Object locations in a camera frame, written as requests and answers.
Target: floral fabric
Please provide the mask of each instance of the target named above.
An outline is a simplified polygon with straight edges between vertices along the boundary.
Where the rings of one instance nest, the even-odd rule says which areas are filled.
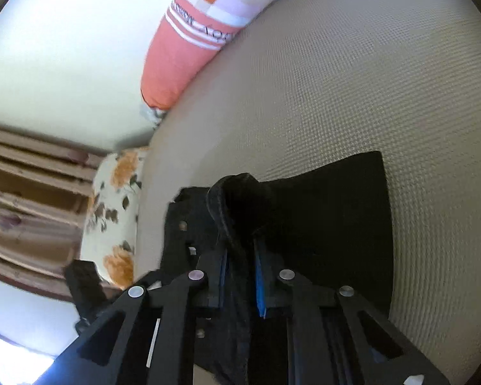
[[[80,258],[122,289],[133,283],[142,166],[148,148],[108,155],[93,181]]]

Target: white strip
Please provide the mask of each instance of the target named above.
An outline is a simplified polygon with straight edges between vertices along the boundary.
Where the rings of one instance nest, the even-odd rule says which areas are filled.
[[[198,3],[199,0],[187,0],[187,1],[196,7],[196,4]],[[251,19],[247,19],[245,17],[239,17],[239,16],[234,16],[233,14],[229,14],[226,11],[221,10],[216,6],[211,5],[209,2],[205,0],[201,0],[201,1],[203,1],[204,3],[210,6],[210,8],[204,14],[221,23],[227,24],[229,26],[233,26],[235,28],[243,28],[251,21]]]
[[[171,25],[173,29],[175,29],[175,32],[177,32],[180,37],[184,40],[186,40],[189,43],[192,43],[193,45],[196,45],[198,47],[202,47],[203,49],[211,49],[213,51],[219,51],[221,49],[220,47],[217,46],[212,46],[212,45],[207,45],[206,43],[202,43],[196,39],[193,39],[192,37],[187,36],[184,32],[182,32],[177,25],[171,20],[171,18],[168,16],[168,12],[165,13],[165,19],[168,21],[168,23]]]
[[[153,337],[151,338],[151,345],[150,345],[150,351],[148,352],[148,359],[146,361],[147,368],[149,368],[151,365],[151,358],[153,357],[153,349],[155,349],[155,341],[157,340],[159,324],[160,324],[160,318],[157,318],[157,323],[155,324],[155,330],[153,331]]]
[[[178,23],[180,23],[186,30],[191,32],[193,35],[196,35],[196,36],[198,36],[202,39],[208,40],[209,42],[214,42],[214,43],[217,43],[218,45],[221,45],[221,42],[218,41],[216,38],[214,38],[212,36],[209,36],[206,33],[200,32],[199,30],[196,30],[195,28],[188,25],[185,22],[185,20],[182,20],[180,15],[174,10],[174,8],[172,6],[169,6],[169,12],[173,15],[174,18],[176,18]]]

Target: folded black cloth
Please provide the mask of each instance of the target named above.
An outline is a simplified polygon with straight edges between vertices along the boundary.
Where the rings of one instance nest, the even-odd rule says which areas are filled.
[[[285,324],[261,326],[257,315],[255,231],[290,269],[317,285],[351,285],[388,314],[392,220],[380,152],[292,178],[258,182],[241,174],[212,188],[183,188],[168,208],[161,269],[178,275],[193,269],[204,251],[228,249],[223,310],[200,320],[205,337],[195,347],[195,362],[220,383],[286,383],[278,369],[286,358]]]

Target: silver screw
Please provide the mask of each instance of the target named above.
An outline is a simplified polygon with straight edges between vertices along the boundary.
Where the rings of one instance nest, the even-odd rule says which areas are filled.
[[[354,289],[349,285],[344,285],[339,289],[339,293],[343,297],[352,297],[354,295]]]
[[[189,272],[189,279],[192,281],[199,281],[200,279],[203,279],[205,276],[205,272],[199,269],[195,269]]]
[[[294,279],[295,276],[296,274],[291,269],[282,269],[280,271],[280,278],[286,281],[290,281],[291,279]]]
[[[132,298],[139,298],[142,294],[144,294],[144,288],[139,287],[138,285],[128,290],[128,295],[130,295]]]

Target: colorful checkered pattern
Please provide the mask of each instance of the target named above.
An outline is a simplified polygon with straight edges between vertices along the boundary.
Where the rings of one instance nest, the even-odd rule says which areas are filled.
[[[141,92],[168,110],[216,53],[274,0],[173,0],[148,50]]]

